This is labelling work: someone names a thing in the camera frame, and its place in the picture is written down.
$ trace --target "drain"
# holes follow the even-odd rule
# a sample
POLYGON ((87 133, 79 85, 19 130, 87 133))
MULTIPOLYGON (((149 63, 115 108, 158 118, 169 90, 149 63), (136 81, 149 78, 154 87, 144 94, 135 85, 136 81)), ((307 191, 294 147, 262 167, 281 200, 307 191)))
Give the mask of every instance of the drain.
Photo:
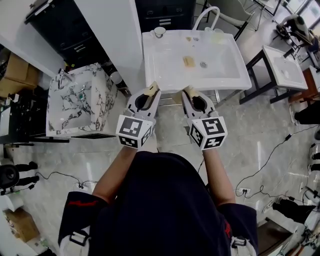
POLYGON ((200 67, 206 69, 208 67, 207 63, 205 62, 200 62, 200 67))

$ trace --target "cardboard box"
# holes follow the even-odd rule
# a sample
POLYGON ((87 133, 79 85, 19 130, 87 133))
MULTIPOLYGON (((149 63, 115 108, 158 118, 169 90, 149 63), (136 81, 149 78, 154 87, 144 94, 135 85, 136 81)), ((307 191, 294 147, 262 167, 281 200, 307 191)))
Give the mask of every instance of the cardboard box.
POLYGON ((22 89, 33 90, 38 85, 39 70, 11 52, 4 77, 0 80, 0 97, 16 94, 22 89))
POLYGON ((16 238, 20 238, 26 243, 40 235, 34 219, 25 210, 21 208, 14 212, 5 210, 4 214, 16 238))

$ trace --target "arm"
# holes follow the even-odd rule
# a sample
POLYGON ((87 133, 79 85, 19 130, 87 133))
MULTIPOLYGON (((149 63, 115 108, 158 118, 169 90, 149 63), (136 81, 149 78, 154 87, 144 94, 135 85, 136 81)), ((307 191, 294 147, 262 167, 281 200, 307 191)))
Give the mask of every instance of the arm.
POLYGON ((108 204, 112 203, 136 153, 137 149, 124 146, 98 181, 92 194, 105 200, 108 204))
POLYGON ((216 149, 203 151, 208 183, 216 206, 236 203, 236 196, 216 149))

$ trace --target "shoulder strap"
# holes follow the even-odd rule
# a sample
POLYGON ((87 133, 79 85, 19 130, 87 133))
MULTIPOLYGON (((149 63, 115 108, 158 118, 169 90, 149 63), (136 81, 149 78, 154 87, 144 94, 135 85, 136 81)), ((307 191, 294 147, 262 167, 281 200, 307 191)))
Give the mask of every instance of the shoulder strap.
POLYGON ((90 226, 64 237, 60 244, 60 256, 88 256, 90 226))
POLYGON ((248 239, 241 236, 232 237, 231 256, 257 256, 255 248, 248 239))

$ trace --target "white chair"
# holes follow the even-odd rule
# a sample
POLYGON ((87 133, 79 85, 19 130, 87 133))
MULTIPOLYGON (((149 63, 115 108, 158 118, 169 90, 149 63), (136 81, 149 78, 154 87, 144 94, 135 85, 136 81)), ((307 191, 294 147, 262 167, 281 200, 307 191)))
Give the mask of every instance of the white chair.
MULTIPOLYGON (((205 0, 202 12, 211 6, 216 6, 220 9, 221 19, 239 29, 234 36, 234 40, 239 38, 254 15, 254 13, 246 12, 239 0, 205 0)), ((212 10, 212 12, 215 15, 217 14, 216 10, 212 10)), ((209 14, 210 12, 207 15, 206 22, 209 20, 209 14)))

